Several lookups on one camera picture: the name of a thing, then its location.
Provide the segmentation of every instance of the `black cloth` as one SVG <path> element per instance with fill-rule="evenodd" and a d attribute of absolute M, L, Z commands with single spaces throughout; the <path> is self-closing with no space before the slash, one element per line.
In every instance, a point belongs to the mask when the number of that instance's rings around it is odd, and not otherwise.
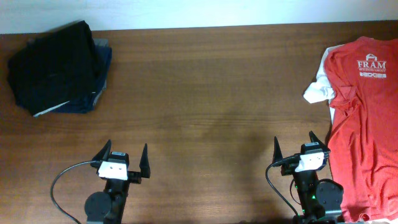
<path fill-rule="evenodd" d="M 85 21 L 28 45 L 9 61 L 16 103 L 32 115 L 95 91 L 103 62 Z"/>
<path fill-rule="evenodd" d="M 105 46 L 95 46 L 97 54 L 105 62 L 101 74 L 95 80 L 95 92 L 83 95 L 75 100 L 69 101 L 51 112 L 55 113 L 87 113 L 94 110 L 96 100 L 105 89 L 106 77 L 108 76 L 109 66 L 112 59 L 112 48 Z"/>

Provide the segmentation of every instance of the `red t-shirt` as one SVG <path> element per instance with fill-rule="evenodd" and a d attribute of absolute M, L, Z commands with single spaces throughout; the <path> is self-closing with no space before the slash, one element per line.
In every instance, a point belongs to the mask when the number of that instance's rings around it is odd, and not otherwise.
<path fill-rule="evenodd" d="M 325 71 L 336 92 L 328 147 L 344 187 L 345 221 L 398 218 L 398 39 L 368 37 L 330 52 Z"/>

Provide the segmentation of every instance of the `white logo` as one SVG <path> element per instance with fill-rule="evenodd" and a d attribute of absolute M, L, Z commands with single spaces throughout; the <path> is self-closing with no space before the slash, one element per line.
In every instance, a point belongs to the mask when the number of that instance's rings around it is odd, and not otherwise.
<path fill-rule="evenodd" d="M 368 54 L 366 60 L 357 60 L 358 69 L 361 71 L 361 77 L 369 78 L 387 78 L 386 76 L 386 61 L 378 61 L 373 54 Z"/>

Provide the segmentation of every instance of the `dark blue cloth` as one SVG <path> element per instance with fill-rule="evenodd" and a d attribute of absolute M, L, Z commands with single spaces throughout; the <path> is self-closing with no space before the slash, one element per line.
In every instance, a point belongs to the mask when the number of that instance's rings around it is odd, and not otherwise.
<path fill-rule="evenodd" d="M 108 76 L 112 59 L 112 48 L 95 46 L 97 54 L 104 62 L 100 75 L 95 80 L 95 93 L 89 93 L 52 110 L 55 113 L 87 113 L 94 110 L 95 98 L 101 94 Z"/>

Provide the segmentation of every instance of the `white wall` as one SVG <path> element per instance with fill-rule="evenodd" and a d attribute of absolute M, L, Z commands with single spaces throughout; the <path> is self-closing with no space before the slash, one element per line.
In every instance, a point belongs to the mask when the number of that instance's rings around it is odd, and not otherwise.
<path fill-rule="evenodd" d="M 397 0 L 0 0 L 0 34 L 398 19 Z"/>

